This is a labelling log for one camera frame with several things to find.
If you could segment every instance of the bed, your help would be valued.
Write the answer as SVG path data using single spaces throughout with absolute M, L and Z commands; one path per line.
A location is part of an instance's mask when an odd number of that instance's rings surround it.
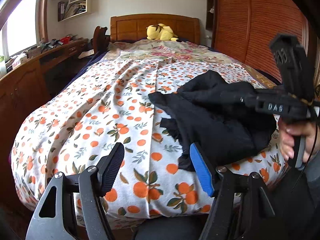
M 189 41 L 117 42 L 139 40 L 146 36 L 147 26 L 157 23 L 171 26 Z M 101 35 L 94 42 L 105 43 Z M 133 227 L 161 215 L 208 213 L 212 199 L 202 191 L 195 173 L 178 169 L 181 146 L 159 127 L 161 118 L 170 116 L 154 107 L 148 94 L 175 92 L 208 70 L 217 71 L 227 82 L 247 81 L 255 88 L 274 84 L 251 67 L 198 45 L 199 37 L 195 18 L 112 17 L 108 52 L 20 127 L 11 151 L 20 201 L 34 210 L 48 178 L 58 171 L 80 173 L 121 142 L 124 161 L 113 189 L 101 199 L 112 228 Z M 278 149 L 278 131 L 266 149 L 228 168 L 239 174 L 257 171 L 273 187 L 287 170 Z M 78 224 L 84 225 L 78 194 L 74 198 Z

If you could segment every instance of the silver bolt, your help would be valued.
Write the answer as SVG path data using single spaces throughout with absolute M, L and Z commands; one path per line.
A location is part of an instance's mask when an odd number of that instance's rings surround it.
M 221 172 L 221 173 L 224 173 L 227 171 L 227 168 L 225 166 L 218 166 L 217 167 L 218 171 Z
M 95 172 L 96 169 L 97 169 L 96 166 L 90 166 L 90 167 L 88 168 L 88 172 Z
M 253 172 L 253 173 L 251 174 L 251 176 L 252 176 L 254 179 L 260 178 L 260 175 L 259 175 L 258 173 L 256 173 L 256 172 Z
M 54 177 L 55 177 L 56 179 L 61 178 L 61 177 L 62 177 L 62 172 L 57 172 L 57 173 L 54 175 Z

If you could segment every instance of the human hand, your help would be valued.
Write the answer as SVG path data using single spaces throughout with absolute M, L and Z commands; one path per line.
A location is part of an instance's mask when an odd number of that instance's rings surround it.
M 286 124 L 282 118 L 278 121 L 279 134 L 280 134 L 280 151 L 284 159 L 287 161 L 289 158 L 293 159 L 294 151 L 294 138 L 293 136 L 306 136 L 306 146 L 303 155 L 303 162 L 306 163 L 310 156 L 313 143 L 316 136 L 316 124 L 314 122 L 299 122 L 295 124 Z M 313 155 L 320 149 L 320 132 L 318 130 L 317 141 Z

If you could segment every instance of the wooden desk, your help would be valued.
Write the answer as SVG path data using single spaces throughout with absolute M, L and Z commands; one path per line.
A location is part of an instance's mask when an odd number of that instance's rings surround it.
M 51 99 L 43 74 L 65 59 L 79 55 L 87 42 L 88 39 L 81 39 L 46 51 L 0 79 L 0 177 L 3 178 L 0 203 L 13 209 L 22 208 L 8 158 L 24 119 Z

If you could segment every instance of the stuffed animal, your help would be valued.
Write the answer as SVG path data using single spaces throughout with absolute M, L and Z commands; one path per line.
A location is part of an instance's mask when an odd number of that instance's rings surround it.
M 173 30 L 162 23 L 157 25 L 150 25 L 147 27 L 148 40 L 161 40 L 161 41 L 177 41 L 178 36 L 173 33 Z

